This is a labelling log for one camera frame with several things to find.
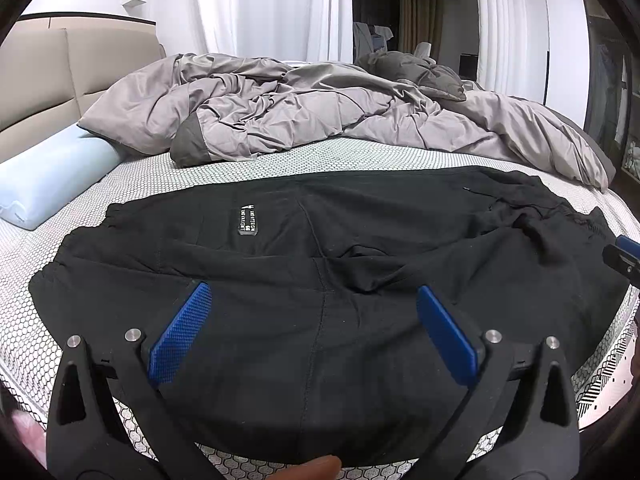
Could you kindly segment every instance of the human hand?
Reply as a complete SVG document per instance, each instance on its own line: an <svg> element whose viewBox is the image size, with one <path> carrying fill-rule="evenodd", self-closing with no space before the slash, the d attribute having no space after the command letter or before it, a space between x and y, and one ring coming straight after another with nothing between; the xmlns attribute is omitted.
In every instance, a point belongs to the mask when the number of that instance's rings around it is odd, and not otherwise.
<svg viewBox="0 0 640 480"><path fill-rule="evenodd" d="M321 456L270 475L268 480L335 480L342 468L337 456Z"/></svg>

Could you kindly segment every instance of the dark gray pillow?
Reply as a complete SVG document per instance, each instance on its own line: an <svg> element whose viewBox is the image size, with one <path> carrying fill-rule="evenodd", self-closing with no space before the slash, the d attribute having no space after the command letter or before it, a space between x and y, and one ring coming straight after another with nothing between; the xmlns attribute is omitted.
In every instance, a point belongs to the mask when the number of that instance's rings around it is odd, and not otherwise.
<svg viewBox="0 0 640 480"><path fill-rule="evenodd" d="M430 64L395 50L365 54L358 58L356 65L389 81L411 82L431 99L466 101L462 80L448 66Z"/></svg>

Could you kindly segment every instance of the gray duvet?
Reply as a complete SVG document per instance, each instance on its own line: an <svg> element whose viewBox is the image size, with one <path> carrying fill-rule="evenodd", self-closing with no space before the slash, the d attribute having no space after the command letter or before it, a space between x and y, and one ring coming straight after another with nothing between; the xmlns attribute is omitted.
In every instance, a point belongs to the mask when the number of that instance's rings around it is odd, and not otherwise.
<svg viewBox="0 0 640 480"><path fill-rule="evenodd" d="M598 156L551 111L483 91L467 91L464 101L430 98L455 81L438 73L418 86L392 72L397 80L340 63L292 69L272 59L178 54L120 79L78 124L145 155L169 150L180 167L347 136L524 162L607 189ZM443 92L425 88L441 83Z"/></svg>

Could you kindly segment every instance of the mattress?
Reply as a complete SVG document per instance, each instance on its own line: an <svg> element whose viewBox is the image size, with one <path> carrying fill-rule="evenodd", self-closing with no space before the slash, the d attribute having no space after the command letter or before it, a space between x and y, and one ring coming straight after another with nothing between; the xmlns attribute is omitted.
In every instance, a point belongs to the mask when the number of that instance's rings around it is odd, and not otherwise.
<svg viewBox="0 0 640 480"><path fill-rule="evenodd" d="M273 176L320 171L422 170L460 166L487 166L502 171L522 171L539 176L554 193L565 197L579 212L599 207L615 235L640 240L640 224L613 192L574 184L562 178L512 162L459 153L443 153L401 146L387 146L356 139L330 139L300 146L289 152L263 155L247 162L220 162L177 169L167 153L124 162L100 182L68 204L33 232L0 221L0 380L14 393L23 409L43 427L62 350L49 335L31 301L28 283L34 272L50 262L62 238L78 226L95 226L104 219L106 207L153 194L201 184L236 182ZM609 330L593 355L574 374L572 383L580 420L593 420L590 409L633 337L632 318L638 307L638 290L630 287ZM118 412L129 437L140 452L152 455L131 412L119 402ZM485 435L471 458L487 452L499 428ZM283 467L203 448L209 459L228 478L260 480ZM351 468L342 473L350 479L396 480L411 462Z"/></svg>

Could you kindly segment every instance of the black trousers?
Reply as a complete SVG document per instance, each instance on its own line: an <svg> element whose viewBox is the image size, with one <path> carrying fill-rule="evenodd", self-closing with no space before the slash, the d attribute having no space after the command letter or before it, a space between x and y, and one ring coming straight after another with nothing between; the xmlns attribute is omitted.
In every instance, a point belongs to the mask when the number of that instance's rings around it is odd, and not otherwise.
<svg viewBox="0 0 640 480"><path fill-rule="evenodd" d="M108 356L208 282L212 311L160 386L187 433L271 462L370 465L420 455L465 393L417 320L418 286L482 330L557 336L575 370L628 286L602 263L613 240L599 209L519 172L303 174L113 204L30 291L61 345L80 333Z"/></svg>

